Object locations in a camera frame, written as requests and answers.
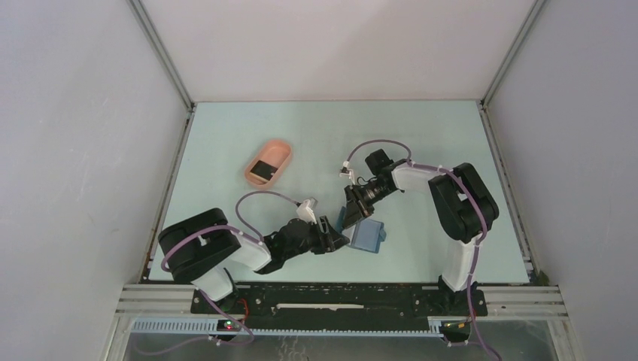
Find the black credit card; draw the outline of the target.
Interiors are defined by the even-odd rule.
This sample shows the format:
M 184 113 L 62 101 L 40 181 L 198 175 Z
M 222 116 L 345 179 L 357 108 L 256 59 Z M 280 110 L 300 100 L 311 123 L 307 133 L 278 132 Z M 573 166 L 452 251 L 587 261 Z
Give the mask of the black credit card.
M 267 183 L 276 175 L 277 171 L 278 167 L 270 165 L 262 160 L 257 160 L 250 169 L 249 174 Z

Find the blue card holder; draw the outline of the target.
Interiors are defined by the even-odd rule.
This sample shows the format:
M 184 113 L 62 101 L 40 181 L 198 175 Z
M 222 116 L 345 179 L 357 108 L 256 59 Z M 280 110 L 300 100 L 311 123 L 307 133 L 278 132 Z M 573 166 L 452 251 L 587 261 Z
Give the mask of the blue card holder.
M 336 231 L 350 240 L 348 246 L 355 250 L 378 253 L 381 243 L 385 241 L 387 233 L 384 223 L 366 218 L 354 226 L 344 227 L 345 207 L 342 207 L 336 222 Z

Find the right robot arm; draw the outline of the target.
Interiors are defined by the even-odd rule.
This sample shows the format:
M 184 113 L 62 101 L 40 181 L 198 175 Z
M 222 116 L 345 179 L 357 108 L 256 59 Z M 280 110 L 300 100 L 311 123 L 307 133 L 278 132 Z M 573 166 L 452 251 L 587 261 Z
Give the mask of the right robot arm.
M 437 302 L 446 314 L 457 314 L 468 303 L 465 289 L 472 284 L 478 262 L 477 250 L 491 230 L 500 211 L 475 167 L 462 163 L 452 169 L 423 165 L 411 159 L 393 161 L 384 150 L 366 158 L 372 179 L 358 184 L 350 162 L 339 171 L 348 177 L 342 228 L 350 229 L 374 213 L 374 206 L 397 191 L 430 191 L 439 222 L 452 240 L 440 276 L 447 288 L 439 291 Z

